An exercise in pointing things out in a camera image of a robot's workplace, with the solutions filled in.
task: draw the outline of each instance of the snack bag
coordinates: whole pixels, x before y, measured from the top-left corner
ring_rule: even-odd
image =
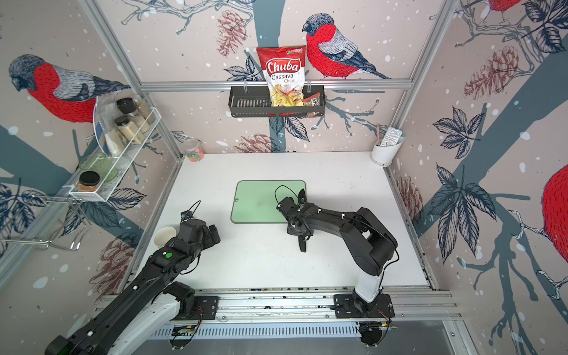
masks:
[[[272,106],[304,106],[306,46],[257,48]]]

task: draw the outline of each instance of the wall-mounted basket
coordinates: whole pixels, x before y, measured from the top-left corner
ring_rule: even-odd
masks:
[[[323,116],[325,94],[323,85],[306,85],[302,90],[304,98],[320,93],[320,106],[271,106],[268,86],[232,86],[229,108],[233,117]]]

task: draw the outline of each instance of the spice jar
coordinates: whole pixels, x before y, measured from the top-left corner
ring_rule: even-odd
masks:
[[[118,175],[118,170],[113,168],[114,159],[110,159],[103,152],[93,153],[79,163],[79,169],[90,170],[99,174],[105,182],[114,179]]]
[[[138,127],[130,121],[128,116],[120,116],[114,120],[114,123],[118,126],[120,133],[129,141],[132,141],[133,144],[142,144],[144,142],[144,136],[138,132]]]
[[[203,150],[199,145],[198,139],[189,138],[181,144],[181,148],[190,161],[200,161],[203,159]]]
[[[88,171],[79,176],[77,190],[83,192],[93,192],[101,182],[101,177],[96,172]]]
[[[138,95],[134,95],[132,99],[134,100],[134,105],[136,105],[136,111],[146,119],[146,122],[148,122],[148,124],[154,123],[156,118],[152,115],[152,109],[148,106],[146,100]]]
[[[120,99],[116,101],[116,105],[120,112],[124,113],[130,121],[134,122],[134,124],[140,128],[140,132],[146,133],[150,129],[150,125],[142,115],[138,113],[136,110],[136,105],[134,104],[134,100],[130,97]]]

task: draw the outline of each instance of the white wire rack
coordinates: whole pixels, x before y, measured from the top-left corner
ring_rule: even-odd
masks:
[[[118,184],[122,181],[122,178],[130,168],[130,165],[132,164],[140,150],[144,147],[144,145],[152,135],[154,128],[156,128],[156,126],[162,119],[162,116],[155,107],[152,107],[152,112],[148,117],[151,116],[154,116],[154,122],[152,122],[150,129],[146,133],[141,133],[144,136],[144,141],[142,142],[142,144],[134,144],[132,140],[130,140],[120,156],[116,158],[109,157],[109,159],[114,160],[114,163],[112,165],[112,168],[109,169],[107,176],[113,169],[116,169],[118,171],[118,174],[114,179],[105,181],[107,176],[101,177],[101,181],[105,182],[99,184],[97,186],[97,189],[94,191],[78,191],[77,185],[74,185],[69,194],[77,199],[81,199],[82,201],[106,202],[112,192],[116,189]]]

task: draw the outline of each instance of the pine cone illustration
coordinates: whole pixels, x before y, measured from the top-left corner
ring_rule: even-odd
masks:
[[[422,209],[424,208],[420,189],[411,182],[410,176],[404,179],[401,176],[400,181],[397,181],[396,185],[400,191],[402,201],[406,206],[410,219],[413,223],[420,225],[422,223]]]
[[[239,45],[243,44],[243,40],[247,37],[247,29],[243,18],[232,10],[221,12],[221,17],[217,21],[219,29],[217,51],[226,58],[229,52],[236,53]]]
[[[499,93],[518,71],[519,52],[506,45],[502,51],[493,52],[479,72],[473,73],[471,81],[465,83],[463,97],[473,95],[473,100],[477,100],[484,94],[489,97],[491,93]]]
[[[248,138],[241,137],[238,143],[239,146],[233,148],[240,153],[270,153],[274,151],[274,148],[278,148],[272,138],[260,133],[248,136]]]

